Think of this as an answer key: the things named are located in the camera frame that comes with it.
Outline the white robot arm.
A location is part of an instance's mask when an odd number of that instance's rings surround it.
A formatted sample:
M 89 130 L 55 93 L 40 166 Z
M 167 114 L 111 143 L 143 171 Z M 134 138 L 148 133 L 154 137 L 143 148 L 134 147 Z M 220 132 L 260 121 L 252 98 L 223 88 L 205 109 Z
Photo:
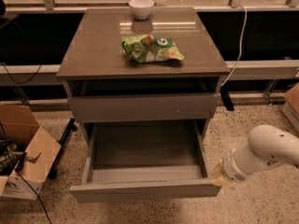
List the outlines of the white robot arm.
M 244 183 L 255 173 L 281 164 L 299 168 L 299 138 L 271 125 L 259 125 L 249 132 L 246 145 L 232 148 L 219 159 L 209 179 L 218 187 Z

